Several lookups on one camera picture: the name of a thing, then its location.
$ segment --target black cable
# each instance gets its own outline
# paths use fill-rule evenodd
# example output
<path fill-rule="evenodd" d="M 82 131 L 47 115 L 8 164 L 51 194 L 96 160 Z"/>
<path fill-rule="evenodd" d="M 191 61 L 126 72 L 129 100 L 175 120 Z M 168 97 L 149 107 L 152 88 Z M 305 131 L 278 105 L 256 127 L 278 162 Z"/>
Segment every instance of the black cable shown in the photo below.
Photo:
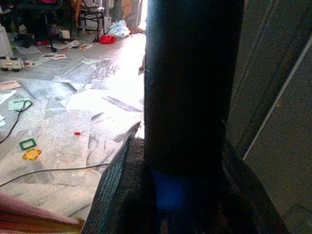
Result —
<path fill-rule="evenodd" d="M 25 108 L 26 102 L 30 102 L 30 105 L 27 106 L 27 107 Z M 5 140 L 7 140 L 7 138 L 11 135 L 13 129 L 15 128 L 15 125 L 16 125 L 16 124 L 18 123 L 18 121 L 19 121 L 19 118 L 20 118 L 21 113 L 24 112 L 24 111 L 26 111 L 29 107 L 31 107 L 32 104 L 33 104 L 33 103 L 32 103 L 31 101 L 25 100 L 25 101 L 24 101 L 24 104 L 23 104 L 23 107 L 22 107 L 19 111 L 18 111 L 18 110 L 15 110 L 15 111 L 17 111 L 17 112 L 19 113 L 19 114 L 18 114 L 18 117 L 17 117 L 15 123 L 13 124 L 13 126 L 12 126 L 12 128 L 11 128 L 9 134 L 8 134 L 3 140 L 0 141 L 0 144 L 1 144 L 2 142 L 4 142 Z"/>
<path fill-rule="evenodd" d="M 88 168 L 93 168 L 93 167 L 101 167 L 101 166 L 107 166 L 107 165 L 109 165 L 109 163 L 103 163 L 103 164 L 98 164 L 98 165 L 89 166 L 89 167 L 47 169 L 47 170 L 40 170 L 40 171 L 29 172 L 29 173 L 20 175 L 20 176 L 18 176 L 18 177 L 15 177 L 14 179 L 11 179 L 11 180 L 9 180 L 9 181 L 7 181 L 7 182 L 1 184 L 0 187 L 6 185 L 6 184 L 8 184 L 8 183 L 11 183 L 12 181 L 14 181 L 14 180 L 16 180 L 16 179 L 19 179 L 19 178 L 21 178 L 21 177 L 23 177 L 23 176 L 31 175 L 31 174 L 38 173 L 38 172 L 83 170 L 83 169 L 88 169 Z"/>

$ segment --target toy car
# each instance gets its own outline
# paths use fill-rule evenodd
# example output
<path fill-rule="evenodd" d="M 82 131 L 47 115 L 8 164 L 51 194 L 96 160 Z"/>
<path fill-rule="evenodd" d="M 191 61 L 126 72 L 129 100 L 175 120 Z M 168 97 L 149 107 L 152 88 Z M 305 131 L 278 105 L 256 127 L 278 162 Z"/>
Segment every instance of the toy car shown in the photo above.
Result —
<path fill-rule="evenodd" d="M 0 68 L 2 71 L 18 72 L 24 67 L 23 60 L 17 57 L 0 57 Z"/>

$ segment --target cluttered floor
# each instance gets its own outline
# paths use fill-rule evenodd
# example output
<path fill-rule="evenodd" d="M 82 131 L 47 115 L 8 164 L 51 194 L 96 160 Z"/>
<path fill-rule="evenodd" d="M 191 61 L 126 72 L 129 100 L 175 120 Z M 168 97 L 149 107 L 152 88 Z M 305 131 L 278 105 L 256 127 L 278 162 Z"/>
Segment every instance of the cluttered floor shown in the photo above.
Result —
<path fill-rule="evenodd" d="M 143 121 L 143 74 L 138 67 L 145 36 L 134 34 L 103 45 L 84 33 L 80 47 L 62 49 L 59 44 L 53 54 L 46 46 L 19 48 L 15 55 L 26 67 L 0 71 L 0 140 L 10 135 L 0 144 L 0 192 L 86 220 L 107 166 L 40 172 L 3 185 L 38 170 L 109 164 L 125 132 Z M 32 105 L 19 113 L 25 100 Z"/>

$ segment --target black pole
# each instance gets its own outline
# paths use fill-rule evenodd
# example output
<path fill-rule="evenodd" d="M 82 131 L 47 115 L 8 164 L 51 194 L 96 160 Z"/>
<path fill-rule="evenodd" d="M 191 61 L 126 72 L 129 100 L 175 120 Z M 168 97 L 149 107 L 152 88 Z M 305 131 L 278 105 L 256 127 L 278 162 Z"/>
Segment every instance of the black pole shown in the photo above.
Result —
<path fill-rule="evenodd" d="M 176 176 L 221 169 L 243 0 L 149 0 L 145 155 Z"/>

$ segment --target gray wall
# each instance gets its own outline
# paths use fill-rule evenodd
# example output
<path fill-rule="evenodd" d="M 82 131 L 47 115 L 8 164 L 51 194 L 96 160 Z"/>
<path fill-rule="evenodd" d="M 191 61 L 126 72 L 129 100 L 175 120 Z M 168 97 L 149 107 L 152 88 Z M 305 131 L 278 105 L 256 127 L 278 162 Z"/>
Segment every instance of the gray wall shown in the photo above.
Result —
<path fill-rule="evenodd" d="M 249 0 L 227 139 L 243 156 L 312 31 L 311 0 Z"/>
<path fill-rule="evenodd" d="M 312 211 L 312 49 L 301 62 L 245 162 L 278 212 Z"/>

